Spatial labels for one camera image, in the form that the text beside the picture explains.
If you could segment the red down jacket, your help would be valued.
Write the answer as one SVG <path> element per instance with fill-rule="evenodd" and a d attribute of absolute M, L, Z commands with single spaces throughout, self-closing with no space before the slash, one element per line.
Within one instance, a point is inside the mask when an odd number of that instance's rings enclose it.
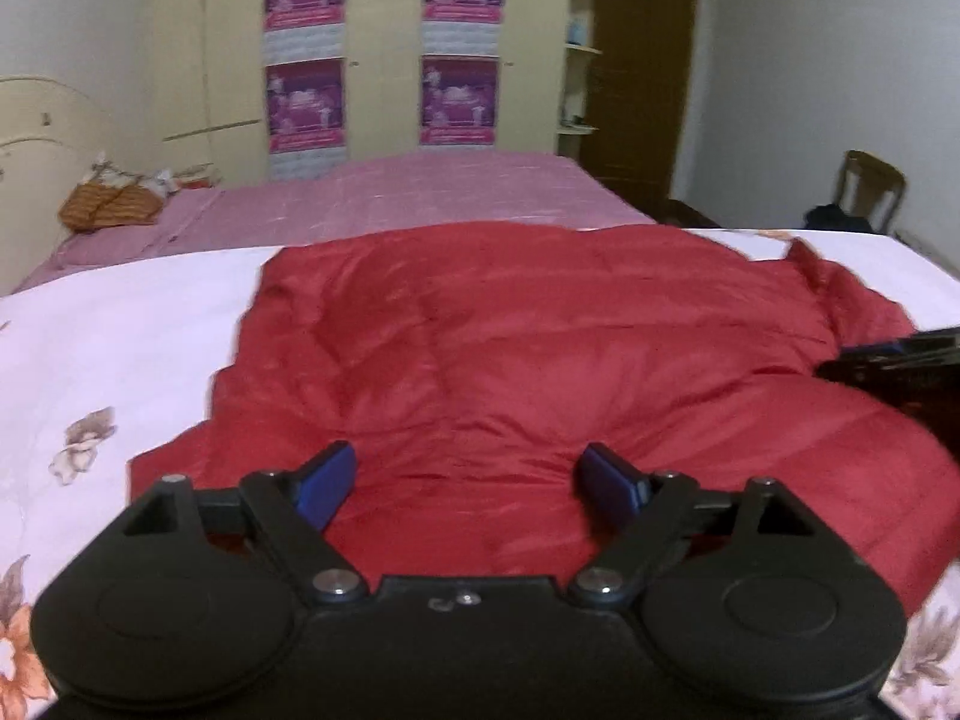
<path fill-rule="evenodd" d="M 571 577 L 592 442 L 709 489 L 786 484 L 916 611 L 958 553 L 958 468 L 914 422 L 815 377 L 913 326 L 839 263 L 675 227 L 462 224 L 291 247 L 262 270 L 208 416 L 132 460 L 229 488 L 336 440 L 358 478 L 329 541 L 366 577 Z"/>

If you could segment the dark clothes on chair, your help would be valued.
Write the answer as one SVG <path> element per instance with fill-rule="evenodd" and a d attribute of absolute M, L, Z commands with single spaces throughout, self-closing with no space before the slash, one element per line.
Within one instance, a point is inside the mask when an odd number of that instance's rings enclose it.
<path fill-rule="evenodd" d="M 859 232 L 874 234 L 874 228 L 866 218 L 853 216 L 836 203 L 818 205 L 804 216 L 805 229 L 812 231 Z"/>

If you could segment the wooden chair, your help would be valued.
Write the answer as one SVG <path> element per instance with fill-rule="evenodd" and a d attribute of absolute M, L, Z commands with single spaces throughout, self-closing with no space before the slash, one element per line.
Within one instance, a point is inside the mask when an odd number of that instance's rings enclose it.
<path fill-rule="evenodd" d="M 846 215 L 867 221 L 875 232 L 890 234 L 907 195 L 907 176 L 861 149 L 844 154 L 833 203 Z"/>

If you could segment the white floral bed sheet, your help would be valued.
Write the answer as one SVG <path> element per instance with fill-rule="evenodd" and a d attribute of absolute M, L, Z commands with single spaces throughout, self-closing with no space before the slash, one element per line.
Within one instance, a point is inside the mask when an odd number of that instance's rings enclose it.
<path fill-rule="evenodd" d="M 794 242 L 900 305 L 903 337 L 957 327 L 896 286 L 901 262 L 873 238 L 800 234 L 742 255 Z M 172 473 L 134 493 L 132 460 L 208 416 L 263 266 L 286 249 L 145 260 L 3 299 L 5 717 L 957 715 L 958 553 L 908 611 L 771 476 L 709 489 L 686 475 L 700 495 L 679 547 L 626 608 L 576 603 L 576 572 L 359 571 L 363 600 L 306 605 L 254 544 L 244 476 L 201 488 Z M 958 398 L 862 393 L 958 468 Z"/>

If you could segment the lower left purple poster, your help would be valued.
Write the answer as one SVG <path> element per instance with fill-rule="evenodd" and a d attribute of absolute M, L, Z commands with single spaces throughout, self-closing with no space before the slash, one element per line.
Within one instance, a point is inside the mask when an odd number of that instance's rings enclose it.
<path fill-rule="evenodd" d="M 343 60 L 320 59 L 265 69 L 270 153 L 345 145 Z"/>

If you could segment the lower right purple poster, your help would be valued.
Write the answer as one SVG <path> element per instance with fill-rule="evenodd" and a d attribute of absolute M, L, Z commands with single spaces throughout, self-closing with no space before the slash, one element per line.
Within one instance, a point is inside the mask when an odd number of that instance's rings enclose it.
<path fill-rule="evenodd" d="M 491 146 L 496 140 L 498 60 L 421 59 L 420 145 Z"/>

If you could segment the cream bed headboard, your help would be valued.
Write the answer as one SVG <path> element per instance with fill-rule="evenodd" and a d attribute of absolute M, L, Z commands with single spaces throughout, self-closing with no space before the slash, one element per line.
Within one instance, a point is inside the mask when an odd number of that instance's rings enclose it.
<path fill-rule="evenodd" d="M 14 291 L 68 238 L 60 206 L 114 127 L 89 96 L 39 76 L 2 80 L 2 291 Z"/>

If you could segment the brown wooden door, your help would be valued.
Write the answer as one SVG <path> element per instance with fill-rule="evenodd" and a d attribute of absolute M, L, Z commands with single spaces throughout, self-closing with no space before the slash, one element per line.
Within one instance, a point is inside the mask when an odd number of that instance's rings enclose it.
<path fill-rule="evenodd" d="M 579 163 L 651 218 L 665 213 L 682 136 L 697 0 L 594 0 Z"/>

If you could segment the cream yellow wardrobe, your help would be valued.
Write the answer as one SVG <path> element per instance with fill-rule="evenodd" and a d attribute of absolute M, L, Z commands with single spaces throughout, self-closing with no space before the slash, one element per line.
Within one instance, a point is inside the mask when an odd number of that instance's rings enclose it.
<path fill-rule="evenodd" d="M 231 185 L 268 177 L 265 0 L 151 0 L 161 160 Z M 345 121 L 352 160 L 420 145 L 423 0 L 347 0 Z M 506 0 L 494 143 L 550 153 L 560 123 L 568 0 Z"/>

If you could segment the corner open shelf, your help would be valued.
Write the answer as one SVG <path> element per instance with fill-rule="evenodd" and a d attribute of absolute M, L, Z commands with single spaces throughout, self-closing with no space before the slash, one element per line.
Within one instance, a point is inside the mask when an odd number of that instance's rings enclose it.
<path fill-rule="evenodd" d="M 587 75 L 592 60 L 601 55 L 594 46 L 594 0 L 568 0 L 565 32 L 565 76 L 560 98 L 556 153 L 573 161 L 596 129 L 587 121 Z"/>

